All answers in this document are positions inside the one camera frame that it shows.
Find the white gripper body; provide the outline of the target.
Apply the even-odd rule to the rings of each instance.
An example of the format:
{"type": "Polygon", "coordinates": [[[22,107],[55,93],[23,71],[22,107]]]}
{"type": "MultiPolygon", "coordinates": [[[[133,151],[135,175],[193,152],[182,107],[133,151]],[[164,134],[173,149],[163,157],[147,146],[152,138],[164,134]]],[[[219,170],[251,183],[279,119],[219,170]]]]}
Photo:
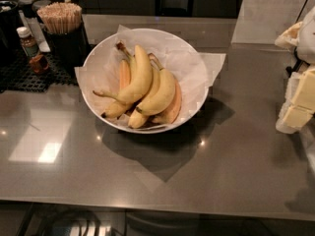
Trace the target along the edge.
{"type": "Polygon", "coordinates": [[[315,7],[304,17],[298,32],[297,57],[311,65],[315,64],[315,7]]]}

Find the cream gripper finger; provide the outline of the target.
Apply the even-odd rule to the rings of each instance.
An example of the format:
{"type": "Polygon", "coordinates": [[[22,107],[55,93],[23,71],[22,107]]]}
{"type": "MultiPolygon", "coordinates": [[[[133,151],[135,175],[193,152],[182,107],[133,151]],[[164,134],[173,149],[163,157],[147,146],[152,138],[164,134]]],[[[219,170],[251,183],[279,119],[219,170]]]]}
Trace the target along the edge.
{"type": "Polygon", "coordinates": [[[293,72],[288,79],[285,102],[276,129],[285,134],[300,131],[315,114],[315,68],[293,72]]]}
{"type": "Polygon", "coordinates": [[[298,22],[288,29],[286,29],[282,34],[280,34],[275,40],[275,46],[285,49],[291,49],[297,46],[298,43],[298,33],[302,26],[302,22],[298,22]]]}

